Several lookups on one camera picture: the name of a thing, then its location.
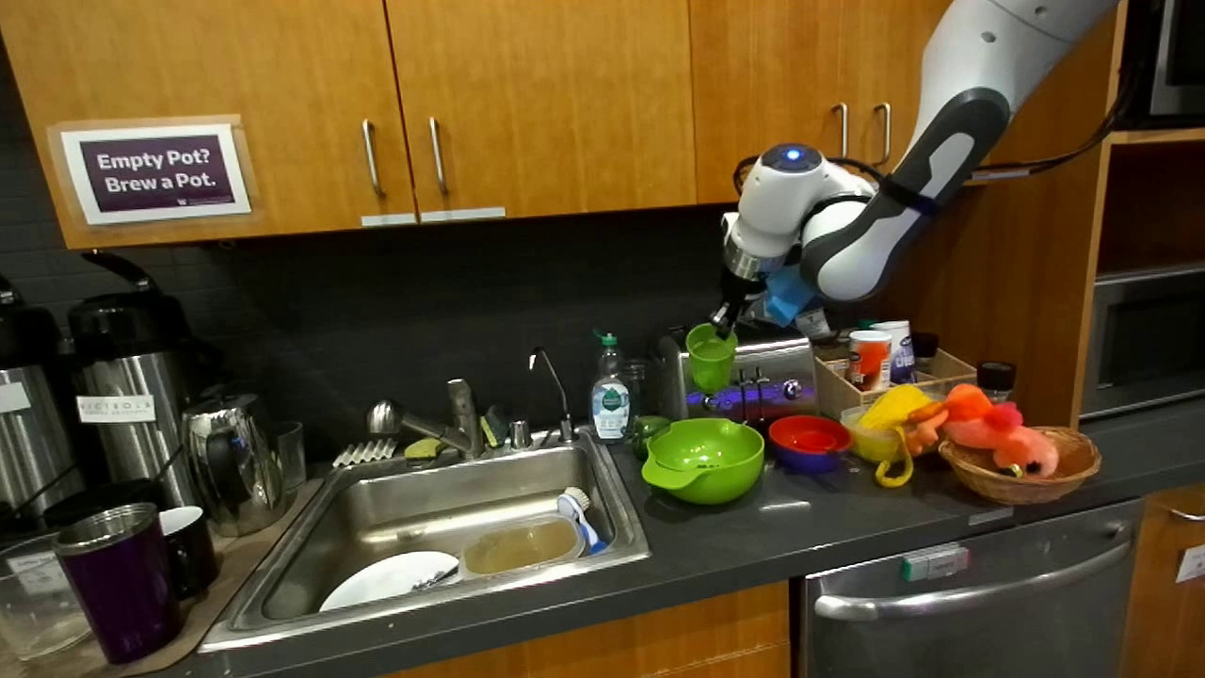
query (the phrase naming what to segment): printed text sign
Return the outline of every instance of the printed text sign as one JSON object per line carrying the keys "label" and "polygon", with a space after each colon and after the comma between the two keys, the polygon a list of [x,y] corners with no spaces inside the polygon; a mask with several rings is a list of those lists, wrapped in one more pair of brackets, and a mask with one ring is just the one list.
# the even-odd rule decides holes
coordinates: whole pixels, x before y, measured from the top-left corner
{"label": "printed text sign", "polygon": [[228,124],[59,131],[91,226],[244,216]]}

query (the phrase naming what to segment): black backsplash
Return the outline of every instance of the black backsplash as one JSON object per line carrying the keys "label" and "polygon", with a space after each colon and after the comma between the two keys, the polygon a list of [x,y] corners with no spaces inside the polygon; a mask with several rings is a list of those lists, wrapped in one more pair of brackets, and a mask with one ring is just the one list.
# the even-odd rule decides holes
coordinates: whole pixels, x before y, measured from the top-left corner
{"label": "black backsplash", "polygon": [[[478,404],[551,421],[552,389],[526,371],[547,345],[583,416],[598,331],[652,354],[718,302],[718,208],[526,218],[340,236],[123,249],[179,297],[276,421],[306,421],[311,458],[365,428],[365,395],[448,416],[448,375]],[[0,65],[0,275],[65,311],[123,290],[59,244],[28,131]]]}

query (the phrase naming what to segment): cup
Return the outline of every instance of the cup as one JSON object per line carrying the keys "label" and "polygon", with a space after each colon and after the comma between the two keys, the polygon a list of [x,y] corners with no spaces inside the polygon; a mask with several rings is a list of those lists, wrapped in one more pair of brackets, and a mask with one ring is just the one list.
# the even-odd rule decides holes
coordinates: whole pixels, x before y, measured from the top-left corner
{"label": "cup", "polygon": [[65,528],[56,558],[108,663],[143,659],[179,631],[154,503],[113,503]]}
{"label": "cup", "polygon": [[52,558],[52,533],[34,533],[0,555],[0,637],[28,663],[91,637],[77,600]]}
{"label": "cup", "polygon": [[198,503],[157,513],[157,531],[169,547],[172,600],[194,600],[219,575],[219,555]]}
{"label": "cup", "polygon": [[857,391],[890,389],[892,335],[890,331],[851,331],[851,371]]}
{"label": "cup", "polygon": [[685,371],[704,395],[718,395],[739,371],[739,335],[718,335],[711,325],[685,331]]}

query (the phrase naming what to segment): dish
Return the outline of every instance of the dish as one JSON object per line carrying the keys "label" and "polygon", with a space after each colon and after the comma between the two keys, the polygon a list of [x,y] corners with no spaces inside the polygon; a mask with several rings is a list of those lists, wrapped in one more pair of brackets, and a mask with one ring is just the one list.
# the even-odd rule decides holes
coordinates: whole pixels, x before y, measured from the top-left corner
{"label": "dish", "polygon": [[768,425],[768,439],[794,454],[833,454],[851,449],[851,431],[821,415],[783,415]]}
{"label": "dish", "polygon": [[376,600],[394,600],[420,592],[429,583],[451,580],[460,562],[441,548],[409,548],[385,562],[365,566],[360,573],[345,575],[321,610],[365,606]]}
{"label": "dish", "polygon": [[940,439],[937,454],[946,454],[946,463],[969,488],[999,503],[1050,503],[1079,488],[1092,473],[1098,473],[1098,453],[1092,435],[1084,435],[1079,428],[1034,425],[1034,431],[1050,435],[1057,449],[1055,473],[1013,479],[999,470],[987,453],[960,449],[954,439]]}
{"label": "dish", "polygon": [[685,503],[731,503],[759,479],[764,435],[731,416],[680,416],[647,439],[639,479]]}

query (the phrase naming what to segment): faucet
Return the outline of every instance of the faucet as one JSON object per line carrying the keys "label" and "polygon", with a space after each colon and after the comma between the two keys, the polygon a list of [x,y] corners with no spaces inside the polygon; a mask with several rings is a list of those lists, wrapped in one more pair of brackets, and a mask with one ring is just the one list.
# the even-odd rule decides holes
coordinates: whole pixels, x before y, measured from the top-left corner
{"label": "faucet", "polygon": [[394,421],[415,428],[415,431],[425,431],[425,435],[436,435],[441,444],[448,449],[460,449],[464,458],[480,458],[480,421],[478,421],[478,410],[474,410],[474,391],[468,389],[464,375],[451,375],[448,381],[448,398],[451,398],[451,421],[457,428],[443,428],[443,425],[434,425],[409,410],[403,410]]}
{"label": "faucet", "polygon": [[526,371],[534,371],[537,364],[551,371],[551,381],[552,381],[552,389],[557,389],[557,398],[561,398],[561,435],[566,435],[566,444],[569,444],[569,439],[573,439],[573,404],[569,404],[569,391],[566,391],[566,385],[561,385],[561,371],[557,371],[551,349],[542,349],[542,345],[534,345],[534,349],[526,354]]}

